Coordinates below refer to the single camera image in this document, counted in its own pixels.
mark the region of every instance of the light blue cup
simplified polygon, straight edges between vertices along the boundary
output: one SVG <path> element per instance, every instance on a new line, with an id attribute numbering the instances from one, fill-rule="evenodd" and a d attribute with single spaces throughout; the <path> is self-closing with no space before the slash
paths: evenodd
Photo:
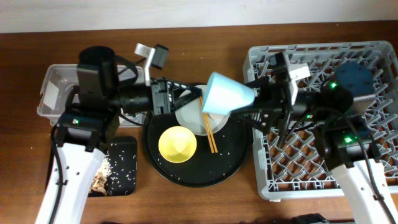
<path id="1" fill-rule="evenodd" d="M 202 112 L 229 115 L 232 110 L 252 105 L 254 90 L 213 72 L 207 83 Z"/>

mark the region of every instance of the yellow plate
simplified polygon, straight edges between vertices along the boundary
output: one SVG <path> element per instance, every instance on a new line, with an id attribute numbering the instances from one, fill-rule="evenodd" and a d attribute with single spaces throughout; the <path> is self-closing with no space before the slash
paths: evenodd
<path id="1" fill-rule="evenodd" d="M 159 139 L 160 154 L 169 162 L 189 160 L 197 149 L 197 139 L 187 128 L 174 126 L 167 129 Z"/>

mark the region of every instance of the green led indicator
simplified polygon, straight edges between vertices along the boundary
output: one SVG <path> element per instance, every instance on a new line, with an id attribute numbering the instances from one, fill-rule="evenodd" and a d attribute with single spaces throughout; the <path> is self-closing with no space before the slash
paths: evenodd
<path id="1" fill-rule="evenodd" d="M 336 83 L 331 83 L 331 84 L 330 84 L 330 88 L 332 88 L 332 89 L 334 89 L 336 86 L 337 86 Z"/>
<path id="2" fill-rule="evenodd" d="M 353 142 L 354 140 L 352 140 L 350 137 L 345 137 L 344 138 L 344 142 L 346 142 L 346 143 L 350 143 L 350 142 Z"/>

